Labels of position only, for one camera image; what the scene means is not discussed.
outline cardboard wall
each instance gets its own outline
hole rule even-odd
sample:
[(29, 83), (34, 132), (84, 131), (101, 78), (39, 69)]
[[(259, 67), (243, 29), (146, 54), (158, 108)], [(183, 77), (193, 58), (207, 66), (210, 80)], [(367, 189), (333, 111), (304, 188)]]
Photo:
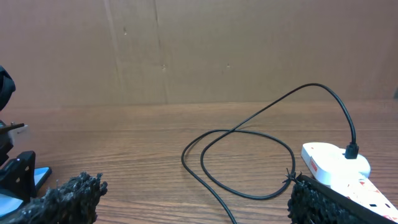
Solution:
[(391, 99), (398, 87), (395, 0), (3, 0), (0, 28), (14, 108), (269, 101), (308, 82)]

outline white power strip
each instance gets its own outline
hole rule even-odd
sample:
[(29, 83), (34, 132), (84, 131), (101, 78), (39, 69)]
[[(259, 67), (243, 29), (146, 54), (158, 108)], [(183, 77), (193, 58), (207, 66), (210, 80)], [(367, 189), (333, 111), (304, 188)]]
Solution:
[(329, 143), (303, 145), (301, 156), (314, 178), (352, 201), (398, 223), (398, 210), (368, 179), (371, 166), (362, 155), (346, 159), (345, 149)]

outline black textured object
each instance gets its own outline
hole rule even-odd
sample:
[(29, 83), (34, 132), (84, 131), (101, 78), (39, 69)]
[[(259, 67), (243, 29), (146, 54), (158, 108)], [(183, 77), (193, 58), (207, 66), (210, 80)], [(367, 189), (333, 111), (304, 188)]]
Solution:
[(42, 198), (31, 200), (10, 215), (4, 224), (91, 224), (96, 221), (95, 208), (105, 195), (108, 184), (101, 183), (102, 174), (90, 177), (82, 172), (57, 189), (48, 189)]
[(307, 176), (289, 178), (296, 183), (287, 204), (292, 223), (394, 223)]
[(396, 89), (396, 92), (394, 93), (394, 99), (398, 100), (398, 88)]

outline wooden table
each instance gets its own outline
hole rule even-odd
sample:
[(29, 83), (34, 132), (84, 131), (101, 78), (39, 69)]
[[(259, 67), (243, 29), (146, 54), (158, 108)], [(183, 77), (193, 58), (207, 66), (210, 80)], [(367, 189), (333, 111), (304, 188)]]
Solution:
[[(5, 121), (25, 122), (31, 137), (11, 156), (34, 150), (37, 166), (53, 174), (40, 191), (81, 171), (104, 174), (108, 193), (97, 223), (229, 223), (212, 194), (181, 165), (184, 147), (211, 129), (232, 128), (267, 103), (213, 103), (163, 106), (8, 109)], [(357, 130), (360, 153), (368, 158), (371, 181), (398, 206), (398, 103), (346, 102)], [(305, 142), (345, 147), (348, 123), (334, 101), (283, 102), (254, 118), (245, 129), (269, 133), (295, 153), (296, 170), (309, 175), (300, 157)], [(228, 204), (239, 223), (290, 223), (287, 201), (292, 186), (266, 201), (238, 197), (212, 183), (200, 169), (200, 153), (212, 134), (196, 145), (188, 165)], [(291, 168), (289, 153), (277, 143), (232, 134), (205, 156), (208, 170), (222, 183), (247, 194), (276, 191)]]

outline cable connector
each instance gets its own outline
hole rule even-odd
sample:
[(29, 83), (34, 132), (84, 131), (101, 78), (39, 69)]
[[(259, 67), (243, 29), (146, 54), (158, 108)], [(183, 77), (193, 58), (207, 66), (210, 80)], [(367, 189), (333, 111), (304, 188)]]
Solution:
[(346, 153), (344, 154), (346, 159), (356, 159), (358, 156), (359, 146), (356, 143), (350, 143), (346, 148)]

